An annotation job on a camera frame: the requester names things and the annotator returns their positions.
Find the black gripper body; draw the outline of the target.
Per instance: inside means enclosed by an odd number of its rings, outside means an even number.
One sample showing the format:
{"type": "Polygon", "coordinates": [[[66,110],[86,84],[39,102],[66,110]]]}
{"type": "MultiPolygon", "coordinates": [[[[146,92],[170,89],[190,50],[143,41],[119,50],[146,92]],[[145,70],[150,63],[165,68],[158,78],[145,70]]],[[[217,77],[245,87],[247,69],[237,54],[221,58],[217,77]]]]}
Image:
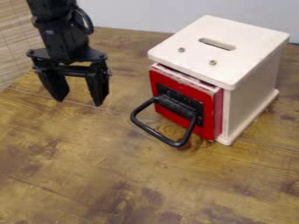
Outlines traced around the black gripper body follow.
{"type": "Polygon", "coordinates": [[[87,77],[110,72],[109,56],[90,47],[94,24],[86,12],[34,13],[33,25],[45,43],[45,48],[27,53],[37,73],[57,70],[63,75],[87,77]]]}

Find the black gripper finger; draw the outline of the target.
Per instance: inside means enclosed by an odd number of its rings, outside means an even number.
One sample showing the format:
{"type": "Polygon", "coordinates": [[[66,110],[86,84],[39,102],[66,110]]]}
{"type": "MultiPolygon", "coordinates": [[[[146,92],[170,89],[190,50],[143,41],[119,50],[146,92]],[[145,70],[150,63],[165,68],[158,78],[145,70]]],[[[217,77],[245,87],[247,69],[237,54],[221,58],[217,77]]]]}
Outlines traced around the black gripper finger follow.
{"type": "Polygon", "coordinates": [[[70,86],[65,75],[57,70],[38,72],[39,79],[53,98],[62,102],[70,93],[70,86]]]}
{"type": "Polygon", "coordinates": [[[86,81],[94,103],[99,107],[110,93],[110,72],[90,74],[86,81]]]}

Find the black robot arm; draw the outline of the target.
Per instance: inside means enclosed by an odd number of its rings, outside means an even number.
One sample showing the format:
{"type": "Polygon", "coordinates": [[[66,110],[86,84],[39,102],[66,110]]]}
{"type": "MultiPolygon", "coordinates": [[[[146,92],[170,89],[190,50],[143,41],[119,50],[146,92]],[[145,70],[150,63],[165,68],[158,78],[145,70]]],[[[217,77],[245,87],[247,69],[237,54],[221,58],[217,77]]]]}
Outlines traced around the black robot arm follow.
{"type": "Polygon", "coordinates": [[[26,0],[45,48],[30,50],[33,68],[53,98],[69,95],[67,76],[82,77],[97,106],[109,96],[109,56],[90,47],[94,24],[78,0],[26,0]]]}

